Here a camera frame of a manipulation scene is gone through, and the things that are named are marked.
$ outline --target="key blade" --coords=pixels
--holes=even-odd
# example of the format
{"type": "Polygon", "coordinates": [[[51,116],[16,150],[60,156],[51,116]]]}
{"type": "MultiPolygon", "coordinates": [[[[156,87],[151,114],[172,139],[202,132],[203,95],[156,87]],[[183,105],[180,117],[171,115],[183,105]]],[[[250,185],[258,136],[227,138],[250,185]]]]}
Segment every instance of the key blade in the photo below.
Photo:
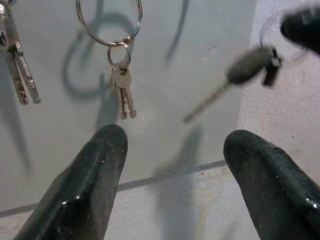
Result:
{"type": "Polygon", "coordinates": [[[129,108],[129,115],[130,118],[134,119],[137,116],[137,111],[134,109],[134,100],[132,98],[131,90],[129,87],[124,89],[125,96],[126,96],[126,104],[129,108]]]}
{"type": "Polygon", "coordinates": [[[224,84],[213,90],[202,102],[200,102],[192,112],[188,113],[182,121],[185,124],[190,124],[199,119],[199,116],[203,114],[208,107],[210,107],[229,87],[230,83],[226,81],[224,84]]]}
{"type": "Polygon", "coordinates": [[[7,61],[7,65],[9,68],[9,71],[11,73],[12,82],[16,91],[16,94],[18,96],[18,99],[22,105],[27,105],[28,98],[26,96],[24,85],[21,81],[19,69],[15,60],[15,55],[13,52],[8,52],[5,55],[5,59],[7,61]]]}

